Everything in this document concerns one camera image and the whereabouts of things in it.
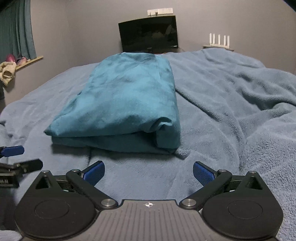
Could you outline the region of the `pink toy on sill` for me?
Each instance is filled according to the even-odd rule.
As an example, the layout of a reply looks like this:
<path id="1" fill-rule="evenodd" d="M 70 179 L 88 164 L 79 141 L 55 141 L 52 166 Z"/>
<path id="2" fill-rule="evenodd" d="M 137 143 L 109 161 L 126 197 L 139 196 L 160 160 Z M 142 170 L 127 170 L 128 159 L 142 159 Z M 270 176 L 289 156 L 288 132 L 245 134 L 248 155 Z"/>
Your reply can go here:
<path id="1" fill-rule="evenodd" d="M 13 54 L 8 54 L 6 56 L 6 62 L 15 62 L 17 66 L 24 65 L 27 61 L 27 58 L 23 56 L 15 57 Z"/>

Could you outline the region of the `black monitor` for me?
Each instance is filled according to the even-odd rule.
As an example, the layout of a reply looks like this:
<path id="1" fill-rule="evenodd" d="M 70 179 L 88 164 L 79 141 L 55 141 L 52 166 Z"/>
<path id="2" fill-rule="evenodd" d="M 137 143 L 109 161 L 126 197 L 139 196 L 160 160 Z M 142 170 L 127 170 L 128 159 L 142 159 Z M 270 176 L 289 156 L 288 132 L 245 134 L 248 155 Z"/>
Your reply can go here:
<path id="1" fill-rule="evenodd" d="M 175 16 L 155 16 L 118 24 L 124 52 L 153 52 L 177 49 L 178 32 Z"/>

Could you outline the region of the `wooden window sill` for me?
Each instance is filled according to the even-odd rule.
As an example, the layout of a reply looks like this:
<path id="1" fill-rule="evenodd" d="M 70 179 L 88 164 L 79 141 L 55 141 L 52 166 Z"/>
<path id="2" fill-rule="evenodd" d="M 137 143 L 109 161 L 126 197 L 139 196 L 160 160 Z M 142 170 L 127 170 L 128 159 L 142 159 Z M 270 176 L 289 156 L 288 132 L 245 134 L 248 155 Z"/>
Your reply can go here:
<path id="1" fill-rule="evenodd" d="M 43 58 L 44 58 L 44 56 L 38 56 L 38 57 L 35 58 L 35 59 L 28 60 L 27 62 L 24 62 L 24 63 L 22 63 L 21 65 L 18 65 L 18 66 L 16 67 L 16 71 L 18 71 L 18 70 L 20 70 L 20 69 L 24 68 L 25 66 L 28 66 L 28 65 L 30 65 L 30 64 L 32 64 L 32 63 L 35 63 L 35 62 L 37 62 L 37 61 L 40 61 L 40 60 L 42 60 Z"/>

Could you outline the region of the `blue fleece blanket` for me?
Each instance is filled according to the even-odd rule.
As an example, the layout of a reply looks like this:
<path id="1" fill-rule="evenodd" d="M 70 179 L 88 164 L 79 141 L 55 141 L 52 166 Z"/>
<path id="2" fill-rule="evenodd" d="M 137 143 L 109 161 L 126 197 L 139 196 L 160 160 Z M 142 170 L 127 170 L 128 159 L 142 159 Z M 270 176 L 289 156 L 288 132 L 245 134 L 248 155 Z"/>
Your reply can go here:
<path id="1" fill-rule="evenodd" d="M 7 164 L 40 159 L 63 175 L 101 160 L 106 173 L 97 188 L 123 199 L 182 200 L 201 187 L 196 161 L 234 175 L 259 173 L 283 209 L 279 240 L 295 240 L 295 76 L 223 49 L 168 53 L 176 86 L 181 144 L 171 155 L 118 153 L 53 144 L 45 129 L 90 78 L 127 72 L 113 55 L 71 68 L 1 113 L 1 145 L 25 149 Z"/>

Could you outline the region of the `teal curtain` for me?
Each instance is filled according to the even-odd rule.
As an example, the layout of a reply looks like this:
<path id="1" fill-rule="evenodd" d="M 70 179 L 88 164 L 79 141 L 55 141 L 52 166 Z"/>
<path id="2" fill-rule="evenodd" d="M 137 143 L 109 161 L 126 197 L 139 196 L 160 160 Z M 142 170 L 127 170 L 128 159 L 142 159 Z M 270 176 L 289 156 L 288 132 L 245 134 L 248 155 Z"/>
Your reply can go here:
<path id="1" fill-rule="evenodd" d="M 31 2 L 12 1 L 1 11 L 1 61 L 9 54 L 37 57 L 31 24 Z"/>

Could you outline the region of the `white wall power strip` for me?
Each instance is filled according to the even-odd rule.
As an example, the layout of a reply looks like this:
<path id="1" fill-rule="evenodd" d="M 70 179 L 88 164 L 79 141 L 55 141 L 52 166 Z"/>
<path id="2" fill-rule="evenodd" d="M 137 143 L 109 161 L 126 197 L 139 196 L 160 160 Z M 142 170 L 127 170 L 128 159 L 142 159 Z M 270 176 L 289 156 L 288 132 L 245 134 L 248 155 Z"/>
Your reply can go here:
<path id="1" fill-rule="evenodd" d="M 173 8 L 148 9 L 147 16 L 172 15 Z"/>

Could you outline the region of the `beige cloth on sill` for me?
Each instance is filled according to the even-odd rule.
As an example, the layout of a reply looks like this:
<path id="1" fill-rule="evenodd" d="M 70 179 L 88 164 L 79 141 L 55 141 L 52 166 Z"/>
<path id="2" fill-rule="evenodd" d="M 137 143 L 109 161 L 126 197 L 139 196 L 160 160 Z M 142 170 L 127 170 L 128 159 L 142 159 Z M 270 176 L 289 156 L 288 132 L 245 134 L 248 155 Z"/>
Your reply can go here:
<path id="1" fill-rule="evenodd" d="M 0 70 L 0 79 L 5 87 L 15 78 L 16 63 L 2 62 Z"/>

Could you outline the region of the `white wifi router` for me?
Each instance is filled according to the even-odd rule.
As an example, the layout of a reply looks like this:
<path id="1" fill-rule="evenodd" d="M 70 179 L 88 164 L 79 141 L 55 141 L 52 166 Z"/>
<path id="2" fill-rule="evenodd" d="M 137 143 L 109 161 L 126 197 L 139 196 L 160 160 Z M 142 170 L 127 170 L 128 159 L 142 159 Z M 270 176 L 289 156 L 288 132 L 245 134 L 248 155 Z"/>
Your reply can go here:
<path id="1" fill-rule="evenodd" d="M 229 35 L 221 36 L 220 34 L 216 35 L 215 33 L 209 34 L 209 43 L 203 46 L 203 49 L 208 49 L 208 48 L 221 48 L 221 49 L 226 49 L 232 52 L 234 51 L 230 47 Z"/>

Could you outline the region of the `teal zip jacket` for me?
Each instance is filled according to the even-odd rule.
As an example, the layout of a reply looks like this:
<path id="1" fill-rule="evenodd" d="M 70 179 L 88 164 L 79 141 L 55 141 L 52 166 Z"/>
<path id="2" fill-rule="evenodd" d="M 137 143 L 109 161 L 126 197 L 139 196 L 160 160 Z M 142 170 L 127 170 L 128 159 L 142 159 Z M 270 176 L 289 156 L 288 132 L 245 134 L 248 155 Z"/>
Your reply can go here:
<path id="1" fill-rule="evenodd" d="M 121 53 L 101 61 L 45 129 L 54 144 L 170 154 L 180 146 L 175 80 L 167 59 Z"/>

